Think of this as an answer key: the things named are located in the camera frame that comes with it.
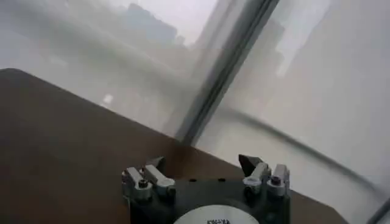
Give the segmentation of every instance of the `wooden tabletop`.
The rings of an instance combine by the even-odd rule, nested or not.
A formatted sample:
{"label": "wooden tabletop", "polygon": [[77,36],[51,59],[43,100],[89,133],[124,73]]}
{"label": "wooden tabletop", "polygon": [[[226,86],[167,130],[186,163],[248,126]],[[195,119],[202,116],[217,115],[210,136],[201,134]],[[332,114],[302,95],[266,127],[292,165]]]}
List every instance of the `wooden tabletop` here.
{"label": "wooden tabletop", "polygon": [[[0,71],[0,223],[129,223],[121,171],[159,156],[174,178],[238,167],[16,69]],[[292,192],[291,223],[346,223]]]}

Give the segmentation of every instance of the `metal screw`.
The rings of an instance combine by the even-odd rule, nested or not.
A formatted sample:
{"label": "metal screw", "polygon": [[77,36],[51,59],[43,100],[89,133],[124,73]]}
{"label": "metal screw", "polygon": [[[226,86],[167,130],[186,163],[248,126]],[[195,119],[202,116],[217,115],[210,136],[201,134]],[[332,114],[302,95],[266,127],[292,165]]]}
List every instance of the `metal screw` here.
{"label": "metal screw", "polygon": [[129,180],[129,174],[126,171],[122,171],[122,181],[126,182]]}
{"label": "metal screw", "polygon": [[176,196],[176,188],[170,186],[167,188],[166,193],[169,198],[174,198]]}
{"label": "metal screw", "polygon": [[272,177],[271,177],[271,183],[272,183],[273,185],[279,186],[280,183],[281,183],[281,180],[280,180],[280,178],[277,177],[277,176],[272,176]]}
{"label": "metal screw", "polygon": [[149,182],[145,179],[142,179],[138,182],[138,187],[141,188],[141,189],[144,189],[144,188],[147,188],[147,184]]}
{"label": "metal screw", "polygon": [[254,194],[254,192],[253,192],[251,187],[245,187],[244,188],[244,195],[245,195],[246,199],[249,200],[249,201],[253,200],[254,196],[255,196],[255,194]]}

